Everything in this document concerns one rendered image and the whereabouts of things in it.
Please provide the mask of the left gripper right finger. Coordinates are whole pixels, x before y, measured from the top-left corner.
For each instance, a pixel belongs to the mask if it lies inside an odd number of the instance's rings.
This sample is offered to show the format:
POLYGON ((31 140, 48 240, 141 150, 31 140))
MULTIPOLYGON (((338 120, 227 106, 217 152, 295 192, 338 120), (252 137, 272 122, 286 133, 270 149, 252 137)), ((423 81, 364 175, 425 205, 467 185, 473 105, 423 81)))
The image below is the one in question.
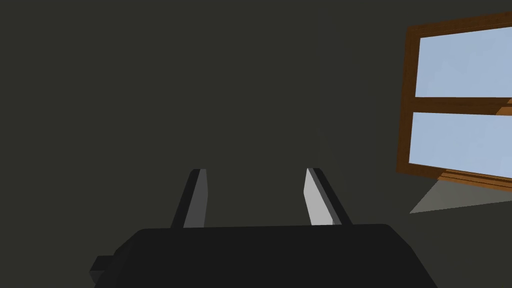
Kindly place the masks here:
POLYGON ((312 226, 353 224, 320 168, 306 169, 303 197, 312 226))

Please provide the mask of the brown framed window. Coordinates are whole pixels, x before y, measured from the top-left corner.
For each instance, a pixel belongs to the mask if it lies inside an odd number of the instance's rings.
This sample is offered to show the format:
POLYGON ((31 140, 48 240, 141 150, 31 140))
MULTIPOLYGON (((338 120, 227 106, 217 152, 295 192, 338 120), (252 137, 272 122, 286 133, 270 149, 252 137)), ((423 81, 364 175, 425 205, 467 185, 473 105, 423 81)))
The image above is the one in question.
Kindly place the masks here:
POLYGON ((512 11, 408 27, 396 170, 512 192, 512 11))

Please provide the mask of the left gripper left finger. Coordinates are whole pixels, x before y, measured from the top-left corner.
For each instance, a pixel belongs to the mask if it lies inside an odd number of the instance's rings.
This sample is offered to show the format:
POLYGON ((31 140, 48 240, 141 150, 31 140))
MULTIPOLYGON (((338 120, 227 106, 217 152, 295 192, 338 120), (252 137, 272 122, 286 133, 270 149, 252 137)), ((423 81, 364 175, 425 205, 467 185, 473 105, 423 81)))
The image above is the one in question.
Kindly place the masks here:
POLYGON ((193 169, 174 213, 171 228, 203 228, 208 204, 207 170, 193 169))

